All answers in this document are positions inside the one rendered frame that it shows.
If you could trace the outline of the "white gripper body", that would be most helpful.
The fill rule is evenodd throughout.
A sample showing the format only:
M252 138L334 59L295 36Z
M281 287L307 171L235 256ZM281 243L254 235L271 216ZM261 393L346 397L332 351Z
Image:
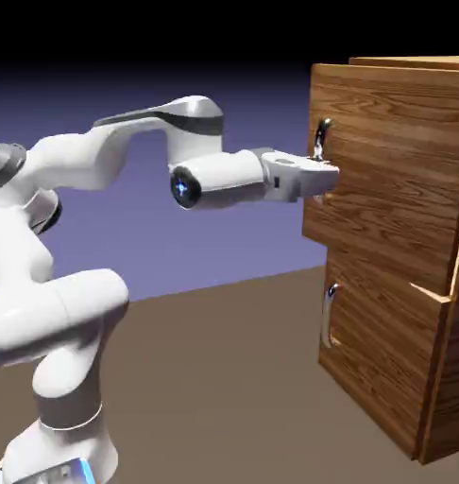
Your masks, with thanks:
M300 157L297 164L299 195L303 199L323 196L338 183L340 170L328 161Z

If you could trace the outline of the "wooden cabinet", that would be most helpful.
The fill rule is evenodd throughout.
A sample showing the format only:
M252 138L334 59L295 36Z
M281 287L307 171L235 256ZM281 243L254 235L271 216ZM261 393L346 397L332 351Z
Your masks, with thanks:
M353 58L344 65L459 71L459 56L361 57ZM378 268L386 269L360 253L325 247L328 251L346 251L363 257ZM459 245L450 292L444 296L450 297L450 309L437 348L436 373L423 442L415 458L422 463L429 463L459 451Z

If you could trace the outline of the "small wooden cabinet door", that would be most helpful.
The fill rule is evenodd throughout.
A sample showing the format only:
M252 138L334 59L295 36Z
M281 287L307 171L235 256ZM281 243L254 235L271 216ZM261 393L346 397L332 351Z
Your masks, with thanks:
M448 296L414 285L346 251L327 253L324 294L331 307L330 349L319 362L411 459L417 458L431 401Z

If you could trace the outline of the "dark curved metal handle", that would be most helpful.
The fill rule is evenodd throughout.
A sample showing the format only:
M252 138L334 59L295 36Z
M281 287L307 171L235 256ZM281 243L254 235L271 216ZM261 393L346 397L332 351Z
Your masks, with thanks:
M332 120L329 117L325 117L319 120L315 135L313 153L309 156L309 159L319 163L325 163L324 158L324 145L327 137L328 130L332 126Z

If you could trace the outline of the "large wooden cabinet door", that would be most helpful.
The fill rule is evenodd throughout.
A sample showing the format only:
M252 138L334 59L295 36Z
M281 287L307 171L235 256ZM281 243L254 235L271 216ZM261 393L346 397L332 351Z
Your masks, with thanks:
M436 294L451 290L459 245L459 71L317 64L313 124L340 170L303 233L365 255Z

